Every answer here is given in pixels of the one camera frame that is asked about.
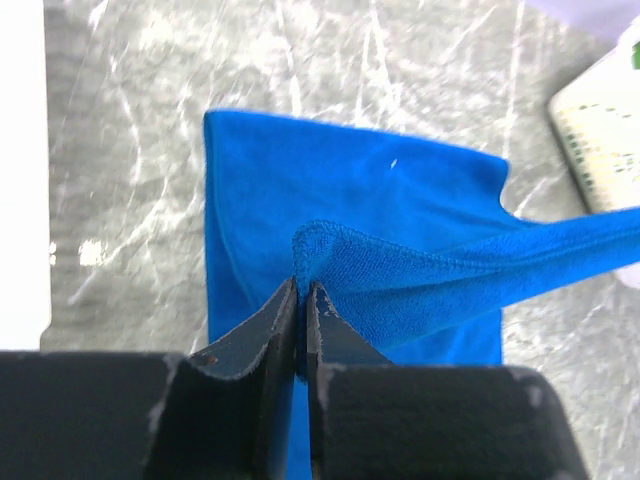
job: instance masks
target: tabletop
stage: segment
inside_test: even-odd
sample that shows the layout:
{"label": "tabletop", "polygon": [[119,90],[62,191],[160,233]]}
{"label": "tabletop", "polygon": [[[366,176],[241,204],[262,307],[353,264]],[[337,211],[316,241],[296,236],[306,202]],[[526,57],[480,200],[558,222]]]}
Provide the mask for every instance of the tabletop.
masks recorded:
{"label": "tabletop", "polygon": [[[515,0],[45,0],[46,350],[206,344],[202,115],[239,107],[508,158],[503,204],[584,206],[546,104],[607,51]],[[506,310],[506,359],[561,395],[594,478],[640,476],[640,298],[612,275]]]}

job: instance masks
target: white object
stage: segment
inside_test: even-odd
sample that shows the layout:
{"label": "white object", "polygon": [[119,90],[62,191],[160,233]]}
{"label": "white object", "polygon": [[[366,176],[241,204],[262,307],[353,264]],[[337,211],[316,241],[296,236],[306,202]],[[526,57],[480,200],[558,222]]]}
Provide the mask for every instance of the white object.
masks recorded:
{"label": "white object", "polygon": [[0,2],[0,349],[35,350],[51,321],[42,0]]}
{"label": "white object", "polygon": [[[640,16],[631,22],[629,28],[620,35],[620,39],[618,40],[616,54],[623,68],[629,67],[633,69],[633,52],[638,43],[640,43]],[[635,77],[640,77],[640,70],[637,70],[637,72]]]}
{"label": "white object", "polygon": [[[640,206],[640,75],[632,65],[638,27],[625,32],[614,51],[549,105],[568,163],[594,213]],[[640,289],[640,264],[616,275]]]}

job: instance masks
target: marble surface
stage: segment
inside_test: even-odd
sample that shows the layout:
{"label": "marble surface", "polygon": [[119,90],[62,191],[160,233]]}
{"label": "marble surface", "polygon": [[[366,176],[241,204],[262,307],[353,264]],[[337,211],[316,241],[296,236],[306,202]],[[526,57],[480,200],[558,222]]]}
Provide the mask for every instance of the marble surface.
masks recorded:
{"label": "marble surface", "polygon": [[[512,0],[45,0],[53,321],[44,349],[205,343],[201,118],[248,107],[508,157],[505,206],[584,207],[550,96],[607,50]],[[640,478],[640,292],[611,275],[507,310],[598,479]]]}

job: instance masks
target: microfiber cloth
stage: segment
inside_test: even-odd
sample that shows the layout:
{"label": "microfiber cloth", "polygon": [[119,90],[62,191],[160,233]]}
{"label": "microfiber cloth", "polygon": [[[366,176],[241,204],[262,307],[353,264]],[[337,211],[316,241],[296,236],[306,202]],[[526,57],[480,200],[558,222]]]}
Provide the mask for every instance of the microfiber cloth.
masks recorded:
{"label": "microfiber cloth", "polygon": [[[211,341],[295,274],[301,303],[322,282],[397,364],[497,365],[502,307],[640,260],[640,210],[520,220],[491,155],[229,110],[208,112],[204,135]],[[296,381],[294,480],[311,478],[306,395]]]}

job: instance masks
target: towel fold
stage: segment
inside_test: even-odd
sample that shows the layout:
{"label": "towel fold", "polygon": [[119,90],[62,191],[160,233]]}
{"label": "towel fold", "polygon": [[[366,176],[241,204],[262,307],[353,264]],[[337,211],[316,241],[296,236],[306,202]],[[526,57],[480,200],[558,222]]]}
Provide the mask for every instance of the towel fold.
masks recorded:
{"label": "towel fold", "polygon": [[[212,341],[295,274],[301,302],[322,282],[396,363],[495,365],[500,308],[640,260],[640,210],[517,219],[500,204],[507,163],[491,155],[240,111],[207,113],[204,135]],[[298,382],[295,480],[311,478],[307,415]]]}

